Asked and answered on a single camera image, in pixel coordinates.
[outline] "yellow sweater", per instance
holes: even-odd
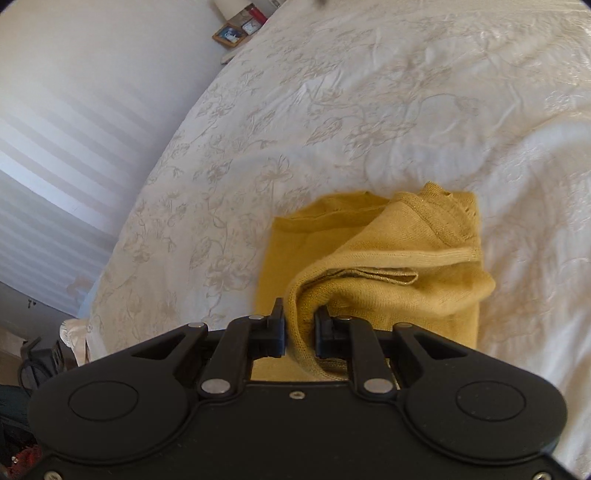
[[[288,356],[255,363],[255,380],[333,380],[314,356],[313,313],[364,318],[390,330],[412,322],[475,347],[479,302],[495,287],[482,268],[476,199],[427,183],[391,200],[334,194],[276,218],[255,310],[284,298]]]

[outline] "metal screw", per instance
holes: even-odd
[[[223,378],[210,378],[201,384],[201,390],[211,395],[221,395],[230,390],[230,382]]]
[[[363,383],[364,389],[369,393],[388,393],[394,388],[394,384],[385,378],[370,378]]]
[[[299,390],[294,390],[293,392],[290,392],[290,398],[292,398],[293,400],[303,400],[305,397],[306,394]]]

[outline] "red fabric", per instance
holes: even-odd
[[[41,460],[41,447],[35,445],[24,449],[17,455],[17,461],[8,469],[8,478],[16,479],[27,473],[39,460]]]

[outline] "metal rivet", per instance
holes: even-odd
[[[363,384],[364,389],[370,393],[388,393],[394,388],[394,384],[385,378],[370,378]]]
[[[226,393],[230,387],[230,382],[223,378],[210,378],[201,384],[201,390],[211,395]]]
[[[305,397],[306,394],[300,390],[294,390],[293,392],[290,392],[290,398],[293,400],[303,400]]]
[[[62,478],[57,472],[46,472],[45,475],[43,475],[43,480],[62,480]]]

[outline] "white wall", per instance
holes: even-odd
[[[0,15],[1,282],[77,312],[221,68],[222,21],[212,0],[17,0]]]
[[[0,327],[24,338],[31,339],[46,332],[59,332],[59,327],[69,315],[52,309],[41,302],[34,304],[33,299],[23,295],[7,285],[0,283]]]

